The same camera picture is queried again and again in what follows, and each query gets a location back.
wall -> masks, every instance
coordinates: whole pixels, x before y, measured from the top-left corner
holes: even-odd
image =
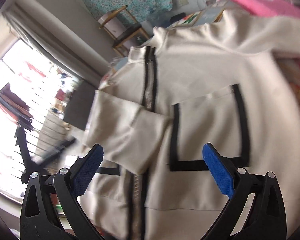
[[[82,57],[101,75],[117,55],[113,40],[76,0],[16,0],[52,34]]]

jacket pocket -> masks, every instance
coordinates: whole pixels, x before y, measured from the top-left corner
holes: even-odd
[[[164,136],[159,161],[151,167],[146,207],[221,210],[228,198],[208,171],[202,147],[211,142],[221,155],[248,165],[250,138],[240,87],[227,86],[172,107],[173,123]]]
[[[249,166],[250,137],[238,84],[173,105],[170,171],[207,171],[202,147],[211,142],[235,166]]]
[[[103,160],[95,176],[95,193],[97,195],[128,203],[130,173],[127,170],[117,163]]]

metal screw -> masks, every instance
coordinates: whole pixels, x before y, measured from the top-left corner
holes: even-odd
[[[237,171],[240,173],[240,174],[245,174],[246,173],[246,170],[244,168],[238,168]]]
[[[61,175],[65,175],[67,173],[68,173],[68,169],[66,169],[66,168],[63,168],[63,169],[60,170]]]
[[[32,174],[31,174],[31,178],[36,178],[38,176],[38,173],[37,172],[33,172]]]
[[[270,178],[274,178],[275,177],[275,174],[273,173],[273,172],[268,172],[268,176],[270,177]]]

